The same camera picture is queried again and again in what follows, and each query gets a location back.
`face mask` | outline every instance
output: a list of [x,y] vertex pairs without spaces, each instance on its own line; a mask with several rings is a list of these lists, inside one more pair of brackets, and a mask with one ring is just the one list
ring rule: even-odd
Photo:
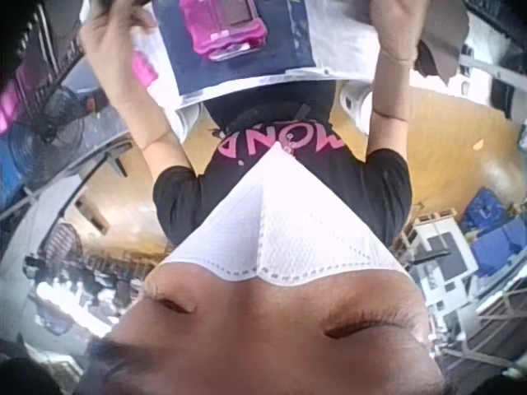
[[370,228],[279,143],[163,263],[299,286],[361,270],[407,274]]

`wooden floor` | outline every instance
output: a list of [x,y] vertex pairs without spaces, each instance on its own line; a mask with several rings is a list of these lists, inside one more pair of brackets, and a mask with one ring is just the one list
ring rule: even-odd
[[[455,208],[463,213],[481,187],[492,189],[504,202],[525,198],[525,157],[517,151],[520,127],[502,113],[467,100],[415,90],[415,108],[409,133],[409,167],[413,201],[422,213]],[[335,131],[364,158],[366,137],[341,110],[333,107]],[[218,140],[210,119],[203,117],[184,144],[190,161],[202,173]],[[100,235],[72,208],[66,220],[75,225],[87,249],[120,258],[123,251],[162,253],[166,238],[152,204],[152,178],[141,153],[134,148],[123,157],[127,179],[108,166],[88,183],[84,202],[109,227]]]

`pink object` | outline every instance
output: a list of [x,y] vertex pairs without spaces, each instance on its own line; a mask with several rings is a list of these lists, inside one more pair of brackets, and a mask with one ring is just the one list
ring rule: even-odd
[[265,45],[267,28],[253,0],[180,0],[194,52],[232,58]]
[[146,88],[159,78],[159,74],[157,74],[154,67],[148,62],[147,56],[139,51],[134,51],[133,53],[133,72]]
[[6,132],[11,126],[21,109],[21,101],[16,93],[14,81],[7,84],[5,91],[0,95],[0,134]]

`closed eye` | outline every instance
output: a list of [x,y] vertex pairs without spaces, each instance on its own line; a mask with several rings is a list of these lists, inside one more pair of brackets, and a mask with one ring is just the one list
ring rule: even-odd
[[412,317],[399,311],[363,312],[359,319],[353,322],[340,323],[325,330],[324,335],[337,340],[377,327],[396,327],[413,333],[416,324]]
[[172,310],[172,311],[175,311],[176,313],[180,313],[180,314],[190,314],[189,311],[187,311],[186,309],[182,308],[179,304],[176,304],[172,300],[169,300],[169,299],[166,299],[166,298],[163,298],[163,299],[153,299],[152,298],[152,300],[156,304],[159,304],[162,307],[164,307],[165,309]]

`fan grille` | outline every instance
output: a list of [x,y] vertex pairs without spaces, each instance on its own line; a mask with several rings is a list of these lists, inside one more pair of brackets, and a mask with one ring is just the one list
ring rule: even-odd
[[65,263],[76,262],[81,256],[81,238],[75,228],[70,224],[55,226],[44,247],[44,260],[50,271],[57,274]]
[[12,126],[9,147],[28,188],[45,185],[70,163],[82,141],[81,114],[75,94],[61,88],[51,96],[40,116]]

